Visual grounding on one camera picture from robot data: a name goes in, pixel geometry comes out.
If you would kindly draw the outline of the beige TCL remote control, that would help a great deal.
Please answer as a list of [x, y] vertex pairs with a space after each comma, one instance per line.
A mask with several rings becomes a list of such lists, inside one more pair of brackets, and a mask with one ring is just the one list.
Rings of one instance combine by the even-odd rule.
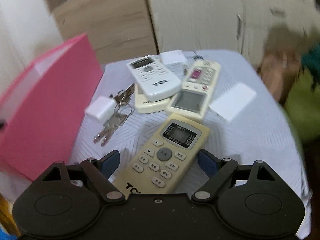
[[125, 196], [172, 193], [209, 135], [210, 128], [171, 114], [116, 176], [113, 185]]

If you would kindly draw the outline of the white charger plug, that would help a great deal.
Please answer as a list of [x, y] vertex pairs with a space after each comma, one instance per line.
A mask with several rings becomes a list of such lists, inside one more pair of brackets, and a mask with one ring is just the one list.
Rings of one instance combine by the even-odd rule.
[[85, 109], [84, 113], [103, 123], [109, 120], [114, 114], [116, 105], [117, 102], [113, 98], [99, 96]]

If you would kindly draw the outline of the silver key bunch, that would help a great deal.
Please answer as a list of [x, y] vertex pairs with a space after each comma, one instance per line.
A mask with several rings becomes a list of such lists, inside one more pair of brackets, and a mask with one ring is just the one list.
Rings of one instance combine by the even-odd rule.
[[123, 126], [125, 121], [134, 113], [134, 108], [130, 105], [131, 96], [135, 92], [135, 84], [130, 85], [126, 90], [119, 91], [116, 96], [111, 97], [116, 105], [111, 107], [111, 116], [103, 124], [103, 130], [94, 136], [93, 142], [101, 142], [105, 146], [115, 131]]

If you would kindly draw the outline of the white rectangular power bank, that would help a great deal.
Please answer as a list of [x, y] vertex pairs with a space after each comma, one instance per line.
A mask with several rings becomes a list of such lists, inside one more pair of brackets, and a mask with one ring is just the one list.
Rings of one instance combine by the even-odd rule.
[[255, 90], [240, 82], [214, 100], [209, 109], [226, 122], [231, 122], [256, 97]]

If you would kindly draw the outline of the cream remote with grey screen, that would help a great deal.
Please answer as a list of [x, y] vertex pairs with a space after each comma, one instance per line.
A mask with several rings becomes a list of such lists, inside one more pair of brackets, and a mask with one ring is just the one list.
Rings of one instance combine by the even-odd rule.
[[208, 60], [197, 60], [166, 108], [167, 115], [176, 113], [201, 123], [212, 100], [221, 65]]

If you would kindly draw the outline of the pink storage box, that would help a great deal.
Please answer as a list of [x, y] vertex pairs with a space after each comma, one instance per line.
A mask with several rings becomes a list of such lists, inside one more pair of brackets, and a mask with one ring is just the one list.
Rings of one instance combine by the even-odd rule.
[[102, 75], [85, 34], [29, 64], [1, 97], [1, 171], [34, 180], [69, 161]]

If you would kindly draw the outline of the white TCL remote control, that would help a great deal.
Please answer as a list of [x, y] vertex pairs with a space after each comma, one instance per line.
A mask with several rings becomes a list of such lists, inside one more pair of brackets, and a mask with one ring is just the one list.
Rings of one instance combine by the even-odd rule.
[[127, 67], [151, 102], [169, 98], [181, 89], [181, 80], [152, 55], [135, 59]]

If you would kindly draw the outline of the white patterned table cloth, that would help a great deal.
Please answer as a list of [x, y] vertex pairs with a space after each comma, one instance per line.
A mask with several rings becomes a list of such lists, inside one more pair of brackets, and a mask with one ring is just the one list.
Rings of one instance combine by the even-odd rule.
[[[253, 67], [238, 52], [197, 50], [186, 51], [185, 56], [190, 64], [193, 64], [195, 56], [200, 56], [221, 65], [214, 98], [238, 83], [244, 83], [256, 92], [255, 99], [230, 122], [214, 112], [206, 113], [203, 124], [210, 128], [211, 133], [205, 149], [218, 158], [232, 158], [240, 164], [251, 165], [255, 160], [268, 163], [303, 201], [306, 215], [297, 235], [304, 239], [311, 232], [312, 192], [306, 178], [302, 147], [284, 111]], [[120, 166], [125, 167], [166, 119], [164, 112], [131, 112], [125, 124], [117, 129], [105, 146], [101, 146], [94, 143], [93, 138], [103, 129], [102, 124], [85, 117], [69, 162], [74, 164], [89, 157], [100, 158], [112, 150], [118, 150]]]

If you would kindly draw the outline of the small white adapter box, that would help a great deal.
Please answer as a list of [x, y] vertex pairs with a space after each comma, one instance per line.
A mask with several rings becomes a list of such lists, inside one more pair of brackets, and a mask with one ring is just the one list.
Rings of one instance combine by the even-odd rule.
[[181, 50], [171, 50], [171, 51], [162, 52], [160, 53], [160, 57], [164, 65], [187, 63], [187, 58], [185, 57], [183, 51]]

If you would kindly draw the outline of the beige wardrobe cabinet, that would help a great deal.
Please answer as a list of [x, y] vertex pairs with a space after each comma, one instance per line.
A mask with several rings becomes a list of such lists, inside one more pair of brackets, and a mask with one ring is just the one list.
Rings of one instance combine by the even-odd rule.
[[148, 0], [160, 51], [227, 49], [254, 67], [319, 40], [318, 0]]

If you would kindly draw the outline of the light wooden board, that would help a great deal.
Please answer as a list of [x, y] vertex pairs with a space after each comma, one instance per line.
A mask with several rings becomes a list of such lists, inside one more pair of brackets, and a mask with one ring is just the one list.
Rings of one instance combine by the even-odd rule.
[[146, 0], [68, 0], [53, 15], [64, 40], [87, 34], [101, 64], [157, 53]]

